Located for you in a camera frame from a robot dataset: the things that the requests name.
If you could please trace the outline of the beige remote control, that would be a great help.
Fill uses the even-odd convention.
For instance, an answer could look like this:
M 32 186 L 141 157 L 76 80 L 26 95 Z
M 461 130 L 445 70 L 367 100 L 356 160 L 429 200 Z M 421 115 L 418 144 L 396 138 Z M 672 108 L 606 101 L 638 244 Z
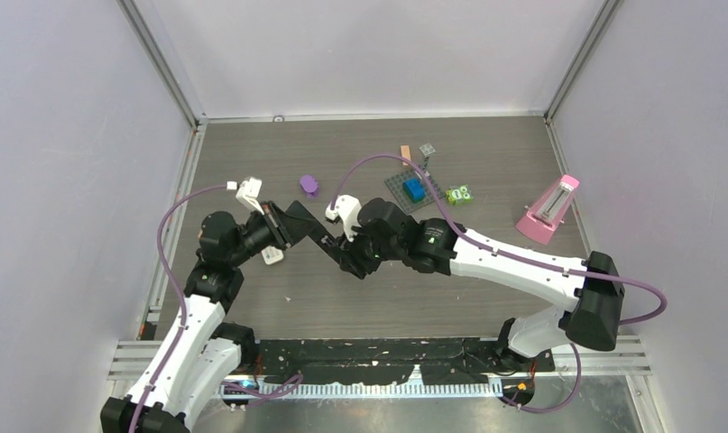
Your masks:
M 261 255 L 263 262 L 269 266 L 280 263 L 284 259 L 283 251 L 273 246 L 264 248 L 261 251 Z

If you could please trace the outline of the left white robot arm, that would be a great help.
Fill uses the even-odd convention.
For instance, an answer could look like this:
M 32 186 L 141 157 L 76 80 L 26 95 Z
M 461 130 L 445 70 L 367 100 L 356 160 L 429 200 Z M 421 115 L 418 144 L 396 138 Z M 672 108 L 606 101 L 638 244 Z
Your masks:
M 179 324 L 127 394 L 107 399 L 100 411 L 103 431 L 191 431 L 222 381 L 256 366 L 253 330 L 225 321 L 244 283 L 241 265 L 268 247 L 292 247 L 320 226 L 298 201 L 285 210 L 265 201 L 243 224 L 226 211 L 207 215 L 198 259 L 182 290 Z

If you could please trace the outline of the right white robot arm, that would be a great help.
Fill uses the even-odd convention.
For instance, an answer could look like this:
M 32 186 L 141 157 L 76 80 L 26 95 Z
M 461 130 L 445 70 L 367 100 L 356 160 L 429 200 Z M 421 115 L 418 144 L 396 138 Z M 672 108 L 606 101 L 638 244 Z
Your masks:
M 549 302 L 537 314 L 504 322 L 494 350 L 508 370 L 569 343 L 598 352 L 616 347 L 624 288 L 612 280 L 617 271 L 606 254 L 582 261 L 535 253 L 443 218 L 418 222 L 381 198 L 361 204 L 341 196 L 325 217 L 343 227 L 341 267 L 359 278 L 395 261 L 419 273 L 499 283 Z

